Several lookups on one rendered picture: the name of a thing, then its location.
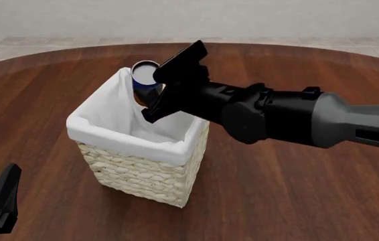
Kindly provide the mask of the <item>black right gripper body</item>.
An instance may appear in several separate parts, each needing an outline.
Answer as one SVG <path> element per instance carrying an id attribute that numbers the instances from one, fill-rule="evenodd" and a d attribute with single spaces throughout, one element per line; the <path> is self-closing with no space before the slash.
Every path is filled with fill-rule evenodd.
<path id="1" fill-rule="evenodd" d="M 209 95 L 206 94 L 206 88 L 209 83 L 208 72 L 208 77 L 203 80 L 186 80 L 168 85 L 165 84 L 164 91 L 177 92 L 179 94 L 182 112 L 208 112 Z"/>

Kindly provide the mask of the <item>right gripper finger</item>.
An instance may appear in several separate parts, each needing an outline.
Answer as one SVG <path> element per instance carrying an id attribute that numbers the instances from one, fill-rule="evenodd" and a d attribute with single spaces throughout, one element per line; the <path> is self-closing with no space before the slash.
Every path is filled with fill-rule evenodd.
<path id="1" fill-rule="evenodd" d="M 177 92 L 163 91 L 157 100 L 141 111 L 143 118 L 149 123 L 155 123 L 158 120 L 181 112 L 181 98 Z"/>
<path id="2" fill-rule="evenodd" d="M 186 80 L 203 80 L 208 77 L 208 68 L 200 61 L 208 55 L 207 49 L 201 40 L 192 43 L 160 65 L 153 74 L 153 78 L 160 84 L 173 84 Z"/>

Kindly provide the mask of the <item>blue soup tin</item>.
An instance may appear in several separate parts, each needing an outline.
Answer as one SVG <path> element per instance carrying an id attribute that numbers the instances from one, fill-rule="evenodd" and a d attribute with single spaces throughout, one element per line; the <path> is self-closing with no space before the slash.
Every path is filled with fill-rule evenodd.
<path id="1" fill-rule="evenodd" d="M 143 60 L 131 68 L 133 92 L 141 106 L 153 106 L 163 90 L 163 85 L 154 80 L 153 74 L 159 64 L 151 60 Z"/>

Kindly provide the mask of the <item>wicker basket with white liner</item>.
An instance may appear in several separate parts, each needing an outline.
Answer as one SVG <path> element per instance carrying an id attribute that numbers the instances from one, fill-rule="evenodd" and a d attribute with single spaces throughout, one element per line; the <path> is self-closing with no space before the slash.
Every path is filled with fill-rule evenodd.
<path id="1" fill-rule="evenodd" d="M 68 116 L 68 136 L 100 184 L 184 207 L 210 124 L 184 112 L 149 123 L 142 109 L 130 68 L 121 68 Z"/>

